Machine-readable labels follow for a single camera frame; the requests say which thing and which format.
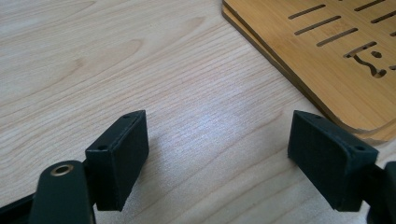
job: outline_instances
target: brown wooden board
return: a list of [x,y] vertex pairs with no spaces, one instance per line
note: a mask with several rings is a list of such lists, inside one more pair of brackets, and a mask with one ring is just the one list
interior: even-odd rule
[[[395,17],[389,16],[395,3],[361,9],[368,3],[224,1],[326,114],[366,136],[381,128],[394,133],[396,117],[396,71],[392,70],[396,43],[391,35]],[[321,21],[327,23],[308,29]],[[343,31],[355,28],[358,31],[350,34]],[[373,41],[373,46],[362,44]],[[354,50],[360,46],[361,51]],[[373,66],[379,74],[371,74]]]
[[[223,6],[222,14],[224,18],[232,24],[279,72],[281,72],[297,89],[299,89],[307,98],[309,95],[300,87],[297,80],[293,78],[286,69],[277,62],[277,60],[269,53],[269,51],[260,43],[260,41],[240,22],[235,15],[226,7]],[[374,133],[361,133],[356,134],[359,138],[369,142],[373,145],[388,141],[396,136],[396,125],[384,127]]]

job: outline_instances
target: wood grain pattern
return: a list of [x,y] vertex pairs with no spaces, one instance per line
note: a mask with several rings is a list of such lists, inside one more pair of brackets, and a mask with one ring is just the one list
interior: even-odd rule
[[0,31],[0,206],[146,109],[148,161],[98,223],[365,222],[366,205],[334,212],[287,158],[292,111],[318,111],[220,1],[1,0]]
[[[228,9],[226,6],[223,6],[222,13],[224,18],[227,19],[276,69],[282,73],[284,77],[286,77],[299,91],[301,91],[304,96],[311,100],[312,103],[315,103],[300,85],[298,78],[295,78],[294,75],[289,73],[282,64],[280,64],[271,53],[265,48],[264,45],[260,43],[260,41],[249,31],[245,25],[239,21],[235,15]],[[372,145],[379,145],[384,142],[387,142],[396,136],[396,123],[392,122],[390,125],[383,127],[377,131],[369,132],[369,133],[354,133],[360,139]]]
[[[396,5],[385,1],[354,10],[364,2],[224,1],[276,60],[299,78],[326,114],[355,133],[377,131],[396,118],[396,76],[390,69],[396,55],[396,40],[390,35]],[[320,4],[324,7],[290,19]],[[378,19],[387,13],[389,18]],[[357,32],[334,39],[351,29]],[[370,50],[353,50],[371,42]],[[385,69],[378,74],[388,74],[375,78],[378,74],[373,77],[369,65],[375,72]]]

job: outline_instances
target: wooden table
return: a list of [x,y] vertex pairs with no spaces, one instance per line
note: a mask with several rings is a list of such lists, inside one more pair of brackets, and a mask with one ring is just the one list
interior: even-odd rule
[[[0,206],[146,109],[150,153],[98,223],[365,223],[287,158],[292,111],[318,113],[209,1],[0,1]],[[377,147],[396,160],[396,141]]]

